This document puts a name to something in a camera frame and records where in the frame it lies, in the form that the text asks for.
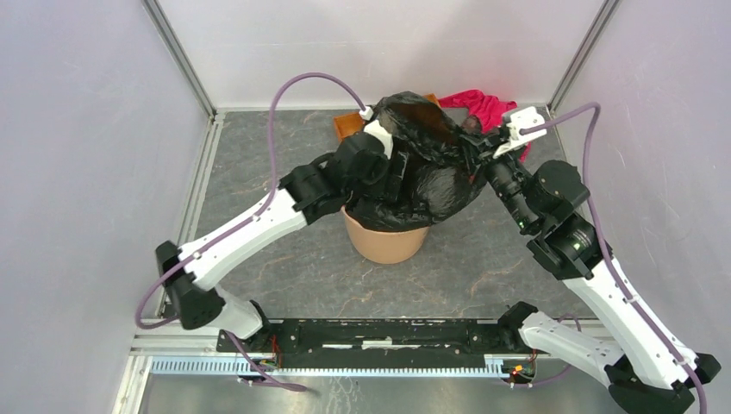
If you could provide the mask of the orange compartment tray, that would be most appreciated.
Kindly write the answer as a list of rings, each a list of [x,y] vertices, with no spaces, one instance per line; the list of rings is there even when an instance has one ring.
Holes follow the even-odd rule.
[[[402,91],[382,97],[371,106],[381,125],[392,134],[394,144],[450,140],[453,120],[428,96]],[[359,112],[334,118],[338,141],[363,131]]]

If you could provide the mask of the black trash bag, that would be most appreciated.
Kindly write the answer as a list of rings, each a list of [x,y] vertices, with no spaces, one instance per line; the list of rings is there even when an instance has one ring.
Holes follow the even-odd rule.
[[[409,159],[396,201],[363,195],[346,204],[346,213],[362,227],[380,232],[429,227],[463,210],[484,189],[484,166],[468,141],[483,137],[474,116],[457,123],[412,91],[381,98],[374,114],[392,134],[394,149]]]

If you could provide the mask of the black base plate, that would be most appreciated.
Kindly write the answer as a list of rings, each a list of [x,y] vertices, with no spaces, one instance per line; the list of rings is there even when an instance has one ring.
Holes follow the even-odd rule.
[[[486,355],[535,354],[484,319],[286,318],[242,345],[249,355],[272,354],[280,368],[477,368]]]

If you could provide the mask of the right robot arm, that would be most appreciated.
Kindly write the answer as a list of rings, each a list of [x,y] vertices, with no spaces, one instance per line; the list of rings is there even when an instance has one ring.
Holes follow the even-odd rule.
[[[602,384],[628,413],[683,413],[692,405],[706,412],[703,388],[720,372],[719,361],[686,347],[647,308],[599,228],[578,213],[590,193],[577,168],[549,160],[529,172],[517,155],[520,142],[504,127],[469,137],[467,145],[478,176],[529,236],[534,259],[587,304],[611,336],[596,339],[520,302],[498,321],[500,345],[561,359]]]

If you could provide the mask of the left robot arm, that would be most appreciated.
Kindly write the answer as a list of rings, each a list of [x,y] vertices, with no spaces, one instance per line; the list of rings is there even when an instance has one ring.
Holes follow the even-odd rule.
[[[409,156],[391,144],[386,133],[351,135],[335,151],[295,167],[273,192],[218,229],[181,247],[159,244],[159,281],[174,320],[186,330],[227,330],[248,350],[264,349],[271,329],[263,311],[225,292],[222,279],[274,241],[339,212],[357,196],[395,200]]]

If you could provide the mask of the red cloth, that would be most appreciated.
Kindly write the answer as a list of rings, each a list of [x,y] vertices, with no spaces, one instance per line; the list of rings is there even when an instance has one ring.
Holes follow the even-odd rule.
[[[465,110],[465,118],[458,123],[459,142],[470,161],[484,164],[494,159],[498,149],[507,144],[510,132],[503,117],[517,110],[517,103],[471,89],[440,97],[442,109]]]

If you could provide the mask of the aluminium rail frame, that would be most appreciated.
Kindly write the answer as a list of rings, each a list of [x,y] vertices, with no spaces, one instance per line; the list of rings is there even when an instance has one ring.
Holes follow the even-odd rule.
[[[114,410],[141,411],[154,373],[508,381],[531,353],[496,320],[475,318],[270,321],[246,340],[212,326],[155,324],[133,341]]]

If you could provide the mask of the orange plastic trash bin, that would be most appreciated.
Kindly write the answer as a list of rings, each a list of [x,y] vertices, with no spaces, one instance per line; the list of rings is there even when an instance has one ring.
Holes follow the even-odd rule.
[[[364,228],[341,209],[350,242],[365,259],[393,265],[413,257],[422,247],[429,227],[404,232],[381,232]]]

